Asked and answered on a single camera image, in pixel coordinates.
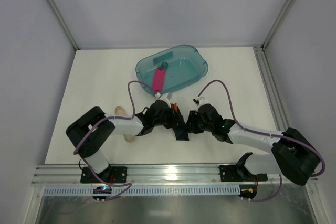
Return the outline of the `orange plastic spoon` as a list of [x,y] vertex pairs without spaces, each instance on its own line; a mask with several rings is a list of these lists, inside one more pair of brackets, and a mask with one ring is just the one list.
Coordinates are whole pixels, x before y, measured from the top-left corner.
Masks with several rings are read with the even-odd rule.
[[178,112],[177,103],[171,103],[171,109],[174,113],[177,113]]

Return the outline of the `black paper napkin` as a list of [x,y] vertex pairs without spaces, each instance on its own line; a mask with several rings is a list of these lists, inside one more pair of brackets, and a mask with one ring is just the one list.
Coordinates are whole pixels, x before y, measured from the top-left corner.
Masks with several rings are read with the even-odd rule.
[[189,141],[188,132],[185,127],[185,122],[182,115],[176,114],[173,116],[172,127],[177,141]]

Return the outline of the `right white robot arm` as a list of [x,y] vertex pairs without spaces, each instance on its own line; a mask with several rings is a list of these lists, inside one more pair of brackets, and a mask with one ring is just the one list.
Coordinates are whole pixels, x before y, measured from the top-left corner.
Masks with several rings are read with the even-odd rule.
[[288,128],[284,132],[250,129],[234,119],[224,119],[209,103],[190,111],[186,122],[189,133],[210,132],[220,142],[245,145],[263,154],[245,153],[236,163],[241,179],[259,174],[278,174],[303,186],[321,163],[316,149],[302,134]]

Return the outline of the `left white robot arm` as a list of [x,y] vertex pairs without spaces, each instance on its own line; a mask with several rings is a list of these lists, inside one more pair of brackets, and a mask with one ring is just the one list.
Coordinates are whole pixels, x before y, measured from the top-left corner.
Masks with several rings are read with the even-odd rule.
[[183,116],[176,104],[157,99],[145,112],[133,117],[107,116],[96,106],[86,112],[66,129],[66,136],[75,147],[74,154],[85,161],[89,170],[103,179],[111,166],[101,151],[111,135],[144,136],[157,126],[172,129],[176,140],[188,141]]

